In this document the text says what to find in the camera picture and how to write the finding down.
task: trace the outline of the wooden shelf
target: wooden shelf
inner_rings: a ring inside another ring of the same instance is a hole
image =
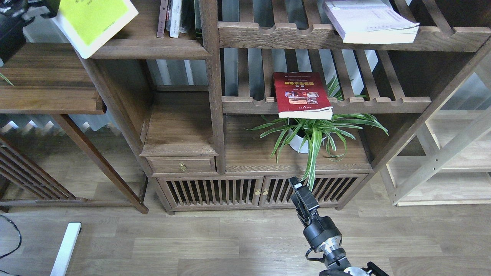
[[[400,14],[417,22],[406,2],[396,0]],[[343,43],[331,24],[321,24],[316,3],[304,2],[308,28],[298,29],[288,22],[284,1],[273,2],[274,26],[260,27],[252,18],[252,5],[240,9],[240,22],[219,22],[222,48],[280,48],[280,49],[375,49],[405,51],[475,52],[491,36],[491,29],[481,27],[451,28],[436,5],[426,8],[436,26],[420,26],[413,43],[403,44],[348,44]]]
[[[208,94],[156,93],[140,156],[215,155]]]
[[[27,43],[1,72],[0,112],[104,114],[99,93],[70,44]]]
[[[382,170],[386,185],[397,187],[420,163],[414,157],[398,157]],[[486,172],[438,173],[399,201],[399,206],[491,203],[491,177]]]
[[[379,91],[379,87],[370,64],[368,63],[367,53],[364,50],[354,51],[358,68],[366,90],[366,98],[355,97],[353,87],[351,85],[350,75],[346,67],[341,50],[331,50],[334,61],[334,66],[342,88],[343,99],[338,101],[336,98],[329,98],[333,106],[333,112],[341,113],[422,113],[431,103],[430,97],[406,97],[399,83],[398,76],[387,51],[377,51],[379,64],[383,67],[386,77],[383,91]],[[249,91],[248,77],[248,58],[247,51],[239,52],[238,67],[238,95],[223,96],[222,105],[223,113],[230,114],[277,114],[278,106],[275,98],[272,97],[273,83],[273,60],[272,53],[269,49],[263,49],[263,73],[264,73],[264,95],[260,100],[255,100],[251,97]],[[318,50],[309,50],[309,58],[312,71],[319,72],[324,75],[324,69],[321,64],[320,54]],[[288,50],[285,52],[287,70],[289,72],[298,72],[296,53]],[[322,78],[323,85],[326,87],[326,80]]]
[[[157,38],[159,0],[133,0],[138,15],[91,58],[104,59],[207,59],[210,54],[194,33]]]
[[[225,120],[226,171],[242,173],[264,173],[268,175],[301,174],[307,164],[307,154],[299,154],[290,146],[285,146],[279,162],[275,156],[270,158],[277,136],[272,134],[259,138],[261,131],[248,131],[265,121],[259,116],[227,116]],[[356,140],[347,139],[348,153],[339,162],[327,158],[323,148],[317,158],[317,173],[369,173],[372,167],[357,132]]]

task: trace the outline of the wooden shelf board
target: wooden shelf board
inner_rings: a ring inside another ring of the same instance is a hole
[[[133,0],[138,15],[91,58],[106,59],[207,59],[210,54],[194,33],[157,38],[159,0]]]
[[[440,147],[444,147],[481,113],[478,110],[440,110],[428,120],[428,126],[436,135]],[[491,171],[491,133],[470,143],[442,171]]]
[[[422,113],[431,103],[429,97],[405,97],[398,101],[380,97],[372,101],[362,98],[350,98],[346,101],[337,101],[329,98],[333,111],[337,114],[349,113]],[[223,113],[231,114],[278,114],[278,104],[274,97],[268,97],[257,104],[252,97],[222,97]]]
[[[259,138],[261,131],[248,131],[265,121],[259,116],[227,116],[225,120],[226,171],[258,172],[268,174],[302,174],[307,163],[307,154],[300,154],[290,146],[285,146],[279,162],[275,156],[270,158],[277,135],[271,134]],[[348,153],[339,162],[330,161],[323,148],[317,158],[317,173],[370,173],[372,167],[368,162],[358,133],[356,140],[347,139]]]
[[[397,157],[389,165],[395,186],[403,183],[420,164],[414,157]],[[491,177],[486,172],[437,173],[401,201],[404,205],[491,203]]]
[[[1,72],[0,112],[104,114],[105,106],[70,44],[25,44]]]
[[[491,36],[491,29],[455,27],[444,37],[437,27],[420,26],[413,43],[351,44],[343,43],[331,24],[313,24],[307,30],[293,23],[276,24],[270,29],[253,22],[219,22],[221,48],[280,49],[374,49],[398,51],[475,52]]]
[[[140,156],[216,155],[208,94],[156,93]]]

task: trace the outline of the book spine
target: book spine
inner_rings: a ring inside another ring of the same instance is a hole
[[[343,30],[343,28],[339,24],[338,20],[336,19],[336,16],[332,13],[331,9],[329,9],[329,7],[327,6],[325,1],[322,4],[322,9],[327,14],[327,17],[329,18],[329,20],[331,21],[332,25],[334,26],[336,31],[339,33],[341,38],[344,39],[346,36],[346,32]]]
[[[157,37],[164,37],[165,19],[167,18],[167,6],[169,0],[160,1],[159,25],[157,27]]]
[[[170,15],[170,37],[178,38],[181,27],[182,0],[172,0]]]

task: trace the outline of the black cable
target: black cable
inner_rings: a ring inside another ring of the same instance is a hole
[[[21,232],[19,231],[19,229],[17,228],[17,225],[15,225],[15,223],[11,219],[7,218],[4,215],[0,215],[0,217],[4,218],[6,221],[8,221],[9,223],[11,223],[14,226],[15,230],[17,230],[17,233],[19,233],[19,245],[17,245],[17,248],[15,248],[14,250],[12,250],[11,252],[0,256],[0,259],[2,259],[4,257],[6,257],[6,256],[8,256],[8,255],[10,255],[12,253],[14,253],[15,251],[17,251],[17,249],[19,249],[19,247],[21,247],[21,244],[22,244],[22,235],[21,235]]]

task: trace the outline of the white book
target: white book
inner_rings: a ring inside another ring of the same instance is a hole
[[[344,43],[411,43],[419,29],[381,0],[331,0],[323,9]]]
[[[179,30],[181,28],[181,14],[182,14],[183,0],[172,0],[170,7],[170,37],[178,38]]]
[[[80,56],[89,58],[137,14],[130,0],[64,0],[53,21]]]

